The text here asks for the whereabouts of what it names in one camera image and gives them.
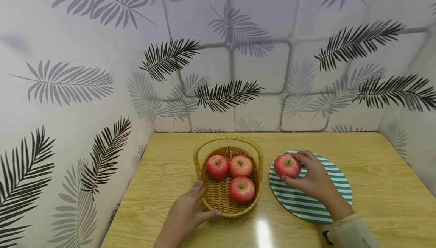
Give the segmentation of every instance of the wooden table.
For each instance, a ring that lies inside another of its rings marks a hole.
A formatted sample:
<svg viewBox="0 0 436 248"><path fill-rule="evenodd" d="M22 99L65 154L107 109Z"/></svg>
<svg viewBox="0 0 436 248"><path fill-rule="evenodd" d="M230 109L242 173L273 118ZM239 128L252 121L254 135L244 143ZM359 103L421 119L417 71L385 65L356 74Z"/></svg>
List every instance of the wooden table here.
<svg viewBox="0 0 436 248"><path fill-rule="evenodd" d="M240 134L254 139L265 154L258 204L234 222L202 224L183 247L324 247L320 226L287 212L269 187L273 159L295 149L312 150L346 174L353 189L353 208L382 247L435 247L436 199L381 134ZM217 135L155 133L101 247L152 247L170 206L196 180L193 149ZM229 145L229 141L209 144L200 156L222 145ZM235 142L232 145L250 148ZM257 156L253 149L250 153Z"/></svg>

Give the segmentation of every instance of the red apple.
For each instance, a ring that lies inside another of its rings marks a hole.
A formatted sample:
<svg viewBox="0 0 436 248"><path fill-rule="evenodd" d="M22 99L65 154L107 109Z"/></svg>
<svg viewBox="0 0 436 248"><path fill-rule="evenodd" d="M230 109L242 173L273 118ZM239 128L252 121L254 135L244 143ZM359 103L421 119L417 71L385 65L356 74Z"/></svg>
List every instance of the red apple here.
<svg viewBox="0 0 436 248"><path fill-rule="evenodd" d="M253 164L247 156L238 155L230 160L230 173L233 177L250 176L253 171Z"/></svg>
<svg viewBox="0 0 436 248"><path fill-rule="evenodd" d="M207 160L206 170L213 179L224 179L229 173L229 161L222 155L214 155Z"/></svg>
<svg viewBox="0 0 436 248"><path fill-rule="evenodd" d="M274 171L277 176L288 176L289 178L296 179L300 172L301 166L299 161L290 154L281 154L274 161Z"/></svg>
<svg viewBox="0 0 436 248"><path fill-rule="evenodd" d="M238 176L230 182L230 197L239 204L247 204L253 201L256 188L250 178Z"/></svg>

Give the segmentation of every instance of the wallpaper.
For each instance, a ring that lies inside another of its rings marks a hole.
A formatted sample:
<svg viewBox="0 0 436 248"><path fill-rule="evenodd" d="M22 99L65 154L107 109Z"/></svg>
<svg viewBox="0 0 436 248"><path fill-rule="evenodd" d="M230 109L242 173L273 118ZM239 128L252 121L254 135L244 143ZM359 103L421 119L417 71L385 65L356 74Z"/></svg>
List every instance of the wallpaper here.
<svg viewBox="0 0 436 248"><path fill-rule="evenodd" d="M377 131L436 194L436 0L0 3L0 248L100 247L157 131Z"/></svg>

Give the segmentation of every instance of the white sleeve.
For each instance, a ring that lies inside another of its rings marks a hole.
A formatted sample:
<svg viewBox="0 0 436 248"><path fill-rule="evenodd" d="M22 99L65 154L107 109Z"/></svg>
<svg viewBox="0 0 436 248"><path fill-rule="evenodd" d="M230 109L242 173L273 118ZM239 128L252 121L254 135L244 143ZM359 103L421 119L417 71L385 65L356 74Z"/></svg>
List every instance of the white sleeve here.
<svg viewBox="0 0 436 248"><path fill-rule="evenodd" d="M335 248L380 248L368 226L356 214L334 221L327 236Z"/></svg>

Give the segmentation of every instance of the wicker basket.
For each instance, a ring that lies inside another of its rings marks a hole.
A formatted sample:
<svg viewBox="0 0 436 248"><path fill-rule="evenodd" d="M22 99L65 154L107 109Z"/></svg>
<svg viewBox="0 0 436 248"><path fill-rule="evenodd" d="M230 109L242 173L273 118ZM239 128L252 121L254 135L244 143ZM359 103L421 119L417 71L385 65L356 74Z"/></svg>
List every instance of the wicker basket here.
<svg viewBox="0 0 436 248"><path fill-rule="evenodd" d="M246 150L243 150L242 148L238 148L238 147L226 146L226 147L218 148L212 151L211 153L209 153L204 159L203 166L200 166L198 162L198 152L200 151L200 149L204 147L204 145L209 144L210 142L217 141L217 140L224 140L224 139L241 141L255 148L255 150L258 153L258 162L256 162L253 156L250 153L248 153ZM233 202L233 200L230 198L229 195L229 186L230 186L230 182L233 179L230 173L227 175L226 179L220 179L220 180L212 179L209 176L209 174L206 172L206 162L210 157L217 154L225 156L229 161L237 155L247 156L252 161L253 173L250 176L250 179L253 181L256 188L256 195L253 202L246 205L240 205ZM203 181L203 186L206 189L202 198L204 204L210 210L219 209L223 214L221 218L227 220L238 219L244 216L245 214L247 214L250 210L252 210L252 208L258 202L260 197L261 182L262 182L263 152L260 146L253 140L242 136L213 137L207 141L204 141L202 144L198 145L198 147L195 149L193 153L193 163L195 165L197 177L198 179Z"/></svg>

